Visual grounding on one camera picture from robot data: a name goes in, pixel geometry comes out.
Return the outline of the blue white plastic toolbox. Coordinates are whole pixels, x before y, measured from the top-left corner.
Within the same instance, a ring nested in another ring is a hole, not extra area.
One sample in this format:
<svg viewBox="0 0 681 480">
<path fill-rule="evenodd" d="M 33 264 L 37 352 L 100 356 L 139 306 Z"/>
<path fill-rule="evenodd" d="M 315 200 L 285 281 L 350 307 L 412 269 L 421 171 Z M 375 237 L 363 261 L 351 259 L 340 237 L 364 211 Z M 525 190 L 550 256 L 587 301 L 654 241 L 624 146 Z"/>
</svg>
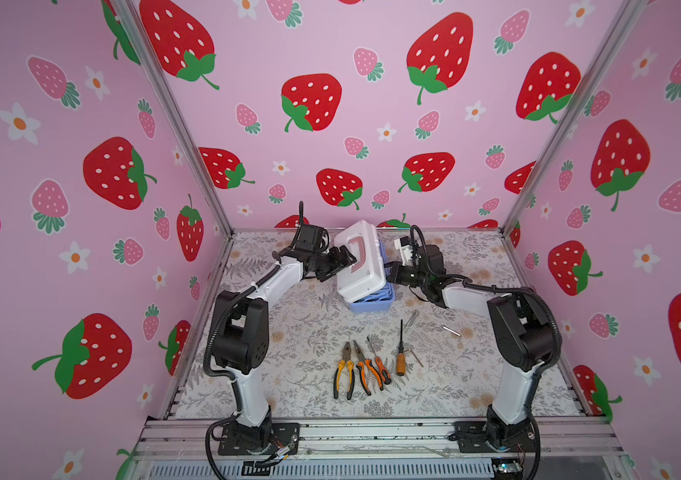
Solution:
<svg viewBox="0 0 681 480">
<path fill-rule="evenodd" d="M 395 300 L 394 287 L 387 281 L 385 248 L 376 227 L 358 221 L 334 236 L 334 247 L 355 258 L 336 274 L 338 294 L 354 314 L 388 311 Z"/>
</svg>

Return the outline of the yellow black combination pliers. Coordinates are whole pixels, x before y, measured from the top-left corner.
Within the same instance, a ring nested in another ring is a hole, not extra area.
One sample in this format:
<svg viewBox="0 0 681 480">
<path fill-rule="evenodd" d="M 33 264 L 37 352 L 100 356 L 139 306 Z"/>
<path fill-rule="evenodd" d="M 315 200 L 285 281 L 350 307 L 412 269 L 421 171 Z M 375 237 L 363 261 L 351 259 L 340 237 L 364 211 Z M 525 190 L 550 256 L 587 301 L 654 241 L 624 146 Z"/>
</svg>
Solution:
<svg viewBox="0 0 681 480">
<path fill-rule="evenodd" d="M 342 349 L 342 360 L 338 362 L 334 383 L 332 384 L 332 395 L 338 400 L 344 392 L 348 400 L 352 400 L 356 387 L 355 364 L 352 362 L 352 347 L 350 342 L 346 342 Z"/>
</svg>

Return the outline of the orange handled small screwdriver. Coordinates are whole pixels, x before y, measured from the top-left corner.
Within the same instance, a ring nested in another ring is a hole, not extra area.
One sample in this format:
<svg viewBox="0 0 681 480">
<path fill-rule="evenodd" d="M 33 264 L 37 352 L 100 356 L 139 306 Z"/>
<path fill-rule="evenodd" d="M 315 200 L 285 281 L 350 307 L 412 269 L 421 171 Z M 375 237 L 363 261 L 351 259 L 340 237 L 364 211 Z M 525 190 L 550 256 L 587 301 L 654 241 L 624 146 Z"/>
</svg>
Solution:
<svg viewBox="0 0 681 480">
<path fill-rule="evenodd" d="M 378 353 L 376 352 L 376 349 L 374 348 L 373 342 L 370 337 L 367 337 L 368 344 L 374 354 L 374 362 L 375 362 L 375 370 L 377 372 L 377 379 L 379 380 L 379 385 L 380 385 L 380 390 L 384 390 L 386 385 L 390 385 L 392 383 L 392 377 L 389 372 L 389 370 L 386 368 L 386 364 L 384 364 L 384 361 L 380 356 L 378 356 Z"/>
</svg>

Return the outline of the orange black long-nose pliers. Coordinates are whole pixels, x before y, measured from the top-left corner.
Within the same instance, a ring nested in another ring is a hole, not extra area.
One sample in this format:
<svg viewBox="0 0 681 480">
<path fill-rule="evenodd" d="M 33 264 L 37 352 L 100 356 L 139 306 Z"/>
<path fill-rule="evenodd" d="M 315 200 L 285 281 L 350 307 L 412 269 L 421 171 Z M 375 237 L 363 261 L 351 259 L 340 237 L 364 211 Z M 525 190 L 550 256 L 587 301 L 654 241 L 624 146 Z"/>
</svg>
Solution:
<svg viewBox="0 0 681 480">
<path fill-rule="evenodd" d="M 378 386 L 380 390 L 384 389 L 384 381 L 377 368 L 372 364 L 372 360 L 366 358 L 362 347 L 353 341 L 354 352 L 359 360 L 358 370 L 362 379 L 363 388 L 368 396 L 372 395 L 372 389 Z"/>
</svg>

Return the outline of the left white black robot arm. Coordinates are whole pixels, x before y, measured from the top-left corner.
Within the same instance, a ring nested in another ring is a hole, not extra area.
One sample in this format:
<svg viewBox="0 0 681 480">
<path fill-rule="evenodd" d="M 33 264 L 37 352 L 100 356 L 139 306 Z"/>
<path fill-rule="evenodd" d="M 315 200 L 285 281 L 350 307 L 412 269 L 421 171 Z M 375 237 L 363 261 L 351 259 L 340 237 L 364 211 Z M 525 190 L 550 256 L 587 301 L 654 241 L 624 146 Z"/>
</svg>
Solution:
<svg viewBox="0 0 681 480">
<path fill-rule="evenodd" d="M 326 281 L 364 259 L 346 245 L 330 245 L 328 231 L 316 225 L 300 226 L 292 243 L 272 256 L 272 268 L 248 288 L 218 294 L 202 360 L 204 374 L 232 384 L 236 411 L 228 437 L 252 449 L 265 448 L 272 436 L 272 409 L 256 372 L 270 345 L 270 304 L 310 276 Z"/>
</svg>

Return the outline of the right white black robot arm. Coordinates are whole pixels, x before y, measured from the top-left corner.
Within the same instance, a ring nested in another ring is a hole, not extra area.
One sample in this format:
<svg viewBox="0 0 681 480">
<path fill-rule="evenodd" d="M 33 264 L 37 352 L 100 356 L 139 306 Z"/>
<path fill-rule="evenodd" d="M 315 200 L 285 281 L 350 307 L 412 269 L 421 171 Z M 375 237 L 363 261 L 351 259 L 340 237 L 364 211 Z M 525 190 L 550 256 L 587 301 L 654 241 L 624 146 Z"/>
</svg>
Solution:
<svg viewBox="0 0 681 480">
<path fill-rule="evenodd" d="M 532 414 L 543 373 L 559 362 L 562 335 L 549 306 L 528 287 L 479 285 L 450 274 L 439 246 L 428 244 L 418 226 L 399 239 L 402 259 L 385 265 L 388 282 L 418 288 L 438 308 L 486 315 L 504 360 L 501 383 L 487 410 L 482 438 L 504 451 L 537 432 Z"/>
</svg>

